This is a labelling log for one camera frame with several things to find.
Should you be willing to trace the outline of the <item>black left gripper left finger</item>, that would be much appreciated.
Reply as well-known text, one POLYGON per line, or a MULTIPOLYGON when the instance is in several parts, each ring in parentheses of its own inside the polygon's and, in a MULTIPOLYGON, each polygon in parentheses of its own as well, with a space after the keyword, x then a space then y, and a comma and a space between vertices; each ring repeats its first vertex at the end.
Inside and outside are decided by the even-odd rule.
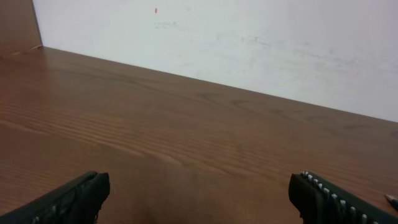
POLYGON ((89 171, 1 215, 1 224, 96 224, 109 193, 109 174, 89 171))

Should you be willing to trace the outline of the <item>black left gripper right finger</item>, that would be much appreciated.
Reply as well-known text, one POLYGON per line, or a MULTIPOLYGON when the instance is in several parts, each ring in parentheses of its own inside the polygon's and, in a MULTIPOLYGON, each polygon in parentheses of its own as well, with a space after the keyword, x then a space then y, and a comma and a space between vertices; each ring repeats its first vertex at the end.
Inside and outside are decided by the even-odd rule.
POLYGON ((397 217, 309 171, 291 175, 289 200, 305 224, 397 224, 397 217))

